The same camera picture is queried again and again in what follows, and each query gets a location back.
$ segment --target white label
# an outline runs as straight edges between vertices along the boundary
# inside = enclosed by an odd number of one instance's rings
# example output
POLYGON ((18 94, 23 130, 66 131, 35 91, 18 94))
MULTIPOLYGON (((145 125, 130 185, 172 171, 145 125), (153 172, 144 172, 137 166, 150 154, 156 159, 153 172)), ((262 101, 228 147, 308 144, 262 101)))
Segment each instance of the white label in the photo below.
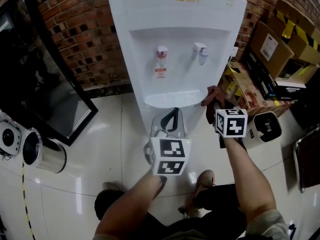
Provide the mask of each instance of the white label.
POLYGON ((270 34, 267 34, 264 43, 261 47, 260 53, 262 53, 266 60, 269 61, 272 55, 274 54, 277 46, 278 42, 270 34))
POLYGON ((265 83, 264 83, 264 82, 261 82, 261 85, 262 85, 262 87, 263 87, 263 89, 264 89, 265 94, 267 95, 267 94, 268 94, 268 89, 267 89, 265 83))
POLYGON ((271 82, 272 82, 272 84, 273 84, 273 86, 277 86, 276 85, 276 83, 275 83, 275 81, 274 81, 274 79, 272 78, 272 76, 269 74, 269 78, 270 78, 270 80, 271 80, 271 82))
POLYGON ((257 62, 256 58, 254 57, 254 55, 250 52, 250 57, 251 59, 253 59, 254 62, 257 62))
POLYGON ((294 92, 299 91, 299 90, 300 90, 300 88, 286 88, 286 91, 288 93, 294 93, 294 92))
POLYGON ((252 71, 252 68, 251 68, 251 66, 250 66, 250 64, 249 63, 246 63, 247 65, 248 65, 248 67, 250 68, 250 70, 252 71))

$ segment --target drip tray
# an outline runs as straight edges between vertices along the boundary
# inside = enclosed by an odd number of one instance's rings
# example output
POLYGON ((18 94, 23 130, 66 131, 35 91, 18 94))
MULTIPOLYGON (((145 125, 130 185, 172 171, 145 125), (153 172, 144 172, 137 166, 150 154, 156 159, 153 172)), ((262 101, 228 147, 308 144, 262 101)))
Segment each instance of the drip tray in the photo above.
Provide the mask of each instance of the drip tray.
POLYGON ((188 90, 150 95, 144 102, 158 109, 184 108, 199 104, 205 97, 200 90, 188 90))

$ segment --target mirror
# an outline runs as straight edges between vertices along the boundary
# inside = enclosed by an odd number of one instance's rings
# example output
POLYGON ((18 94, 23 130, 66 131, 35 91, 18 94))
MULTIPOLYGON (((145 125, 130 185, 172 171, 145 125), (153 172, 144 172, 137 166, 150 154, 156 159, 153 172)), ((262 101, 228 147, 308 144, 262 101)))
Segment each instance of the mirror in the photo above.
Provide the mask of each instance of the mirror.
POLYGON ((6 96, 0 106, 4 103, 16 108, 22 106, 24 115, 19 118, 28 120, 32 114, 31 121, 41 121, 47 125, 44 129, 53 129, 46 130, 48 137, 55 132, 54 138, 70 144, 73 134, 83 128, 83 123, 97 109, 89 99, 84 100, 83 90, 48 36, 49 31, 42 31, 45 24, 34 14, 32 1, 11 1, 0 14, 0 90, 1 96, 6 96))

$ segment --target stainless steel trash can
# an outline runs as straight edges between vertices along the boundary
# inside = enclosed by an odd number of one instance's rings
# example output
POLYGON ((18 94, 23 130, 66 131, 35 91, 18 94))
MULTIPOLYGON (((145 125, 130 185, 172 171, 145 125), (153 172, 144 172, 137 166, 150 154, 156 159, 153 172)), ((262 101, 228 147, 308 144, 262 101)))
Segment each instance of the stainless steel trash can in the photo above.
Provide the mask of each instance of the stainless steel trash can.
POLYGON ((22 150, 24 163, 42 170, 58 174, 63 171, 67 163, 64 147, 42 138, 34 128, 27 131, 22 150))

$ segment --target water dispenser tap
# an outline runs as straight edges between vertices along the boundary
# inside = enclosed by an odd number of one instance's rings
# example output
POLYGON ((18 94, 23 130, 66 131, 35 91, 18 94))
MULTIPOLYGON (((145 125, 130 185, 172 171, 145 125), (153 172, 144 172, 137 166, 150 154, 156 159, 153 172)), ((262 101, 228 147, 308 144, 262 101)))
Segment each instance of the water dispenser tap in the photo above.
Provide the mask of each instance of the water dispenser tap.
POLYGON ((208 47, 201 42, 195 42, 193 46, 193 52, 197 55, 199 54, 199 65, 202 66, 206 63, 206 60, 209 56, 208 47))
POLYGON ((162 68, 166 64, 167 55, 168 55, 168 48, 165 46, 158 46, 156 50, 156 57, 158 58, 158 63, 162 68))

